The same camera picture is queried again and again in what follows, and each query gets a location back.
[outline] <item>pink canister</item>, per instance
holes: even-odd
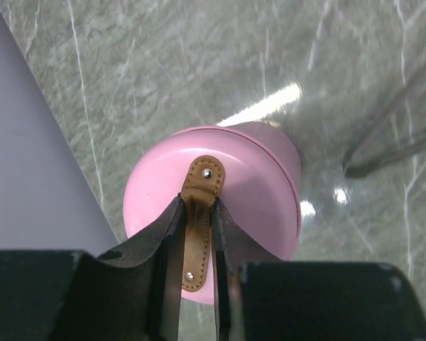
[[[127,236],[158,218],[181,191],[191,162],[202,155],[214,156],[224,166],[220,197],[235,222],[269,252],[289,260],[300,234],[300,158],[283,132],[262,122],[186,129],[150,149],[126,185]],[[213,290],[210,257],[205,285],[194,293],[182,291],[182,297],[214,304]]]

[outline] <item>metal rivet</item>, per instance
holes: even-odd
[[[187,272],[187,273],[185,274],[185,278],[186,278],[186,280],[187,280],[187,281],[189,281],[189,282],[194,281],[194,275],[192,274],[192,272]]]
[[[212,177],[212,175],[213,175],[213,172],[212,172],[212,170],[211,170],[211,169],[205,168],[205,169],[202,171],[202,176],[203,176],[204,178],[206,178],[206,179],[210,179],[210,178]]]

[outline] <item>leather strap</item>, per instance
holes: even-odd
[[[183,184],[181,197],[186,205],[187,226],[182,288],[186,291],[198,291],[205,283],[212,240],[209,214],[224,177],[224,167],[218,159],[200,156],[192,162]]]

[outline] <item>pink lid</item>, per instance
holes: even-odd
[[[273,134],[288,141],[281,135]],[[288,260],[300,232],[300,203],[288,173],[290,165],[285,166],[265,145],[238,129],[188,129],[149,150],[133,169],[125,190],[124,224],[128,237],[158,218],[181,191],[191,162],[201,155],[214,156],[224,165],[221,199],[236,223],[269,252]],[[292,162],[296,172],[300,168],[296,151]],[[183,291],[182,297],[214,303],[211,257],[204,287],[195,293]]]

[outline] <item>gray marble surface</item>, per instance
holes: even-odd
[[[426,312],[426,153],[345,180],[345,150],[426,59],[426,0],[0,0],[109,218],[131,169],[188,126],[261,118],[302,155],[296,259],[387,261]],[[296,84],[299,98],[243,110]],[[426,134],[426,86],[372,150]],[[213,340],[212,307],[182,302],[181,340]]]

